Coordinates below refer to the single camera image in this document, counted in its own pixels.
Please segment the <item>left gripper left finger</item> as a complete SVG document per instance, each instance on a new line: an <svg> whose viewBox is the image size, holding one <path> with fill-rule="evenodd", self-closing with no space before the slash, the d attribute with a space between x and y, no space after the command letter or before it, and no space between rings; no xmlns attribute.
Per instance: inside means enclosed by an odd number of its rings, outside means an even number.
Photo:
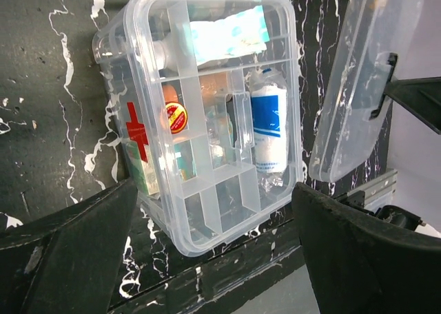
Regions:
<svg viewBox="0 0 441 314"><path fill-rule="evenodd" d="M107 313L136 199L127 179L1 233L1 312Z"/></svg>

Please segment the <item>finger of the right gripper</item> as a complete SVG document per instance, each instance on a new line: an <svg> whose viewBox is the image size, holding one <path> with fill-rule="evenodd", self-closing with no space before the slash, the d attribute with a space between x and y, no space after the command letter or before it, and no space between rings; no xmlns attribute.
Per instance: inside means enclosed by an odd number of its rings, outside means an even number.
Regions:
<svg viewBox="0 0 441 314"><path fill-rule="evenodd" d="M392 81L385 87L384 94L440 134L440 77Z"/></svg>

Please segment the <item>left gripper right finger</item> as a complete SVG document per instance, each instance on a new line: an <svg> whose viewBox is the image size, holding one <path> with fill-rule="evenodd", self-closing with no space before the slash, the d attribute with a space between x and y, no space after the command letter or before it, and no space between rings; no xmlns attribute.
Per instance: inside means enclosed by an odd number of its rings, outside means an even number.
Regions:
<svg viewBox="0 0 441 314"><path fill-rule="evenodd" d="M439 313L440 239L299 182L291 197L321 313Z"/></svg>

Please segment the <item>clear kit lid black handle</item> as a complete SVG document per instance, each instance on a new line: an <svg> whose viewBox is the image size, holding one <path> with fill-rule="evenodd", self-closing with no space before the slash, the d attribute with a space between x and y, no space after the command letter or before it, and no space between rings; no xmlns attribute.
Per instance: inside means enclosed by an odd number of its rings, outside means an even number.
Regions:
<svg viewBox="0 0 441 314"><path fill-rule="evenodd" d="M371 155L424 0L351 0L327 85L309 175L336 182Z"/></svg>

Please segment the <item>small green medicine box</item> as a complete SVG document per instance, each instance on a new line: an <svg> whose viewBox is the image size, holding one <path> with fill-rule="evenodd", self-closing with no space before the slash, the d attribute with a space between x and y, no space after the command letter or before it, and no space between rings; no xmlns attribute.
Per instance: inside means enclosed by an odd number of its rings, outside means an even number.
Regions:
<svg viewBox="0 0 441 314"><path fill-rule="evenodd" d="M125 150L129 159L129 170L136 182L138 190L146 196L158 199L160 190L153 164L141 159L138 146L135 142L127 141Z"/></svg>

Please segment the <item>white blue cylinder bottle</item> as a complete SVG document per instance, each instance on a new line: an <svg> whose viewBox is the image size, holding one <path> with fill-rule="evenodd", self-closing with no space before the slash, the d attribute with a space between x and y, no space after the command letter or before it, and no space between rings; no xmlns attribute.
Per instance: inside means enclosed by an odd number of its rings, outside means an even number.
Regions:
<svg viewBox="0 0 441 314"><path fill-rule="evenodd" d="M283 173L287 168L287 84L282 74L267 68L250 78L254 131L254 162L257 171Z"/></svg>

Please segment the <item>small orange red cap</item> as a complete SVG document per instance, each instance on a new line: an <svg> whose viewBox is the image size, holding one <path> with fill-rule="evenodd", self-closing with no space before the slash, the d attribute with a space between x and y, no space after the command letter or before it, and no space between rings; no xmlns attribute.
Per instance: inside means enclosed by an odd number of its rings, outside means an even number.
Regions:
<svg viewBox="0 0 441 314"><path fill-rule="evenodd" d="M165 107L171 133L180 133L187 126L187 110L179 102L168 102Z"/></svg>

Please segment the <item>white green sachet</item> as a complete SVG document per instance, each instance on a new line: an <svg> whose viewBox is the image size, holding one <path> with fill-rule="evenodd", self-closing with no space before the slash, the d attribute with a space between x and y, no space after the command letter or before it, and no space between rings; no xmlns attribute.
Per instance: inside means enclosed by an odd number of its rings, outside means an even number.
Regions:
<svg viewBox="0 0 441 314"><path fill-rule="evenodd" d="M262 6L216 21L189 23L196 64L259 54L267 49L269 32Z"/></svg>

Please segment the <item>brown medicine bottle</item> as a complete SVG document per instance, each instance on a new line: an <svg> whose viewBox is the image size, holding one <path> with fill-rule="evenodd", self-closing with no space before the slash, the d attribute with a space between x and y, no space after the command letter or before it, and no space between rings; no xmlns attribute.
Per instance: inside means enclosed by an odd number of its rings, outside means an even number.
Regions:
<svg viewBox="0 0 441 314"><path fill-rule="evenodd" d="M200 76L199 82L203 98L212 98L217 94L226 94L228 91L226 72Z"/></svg>

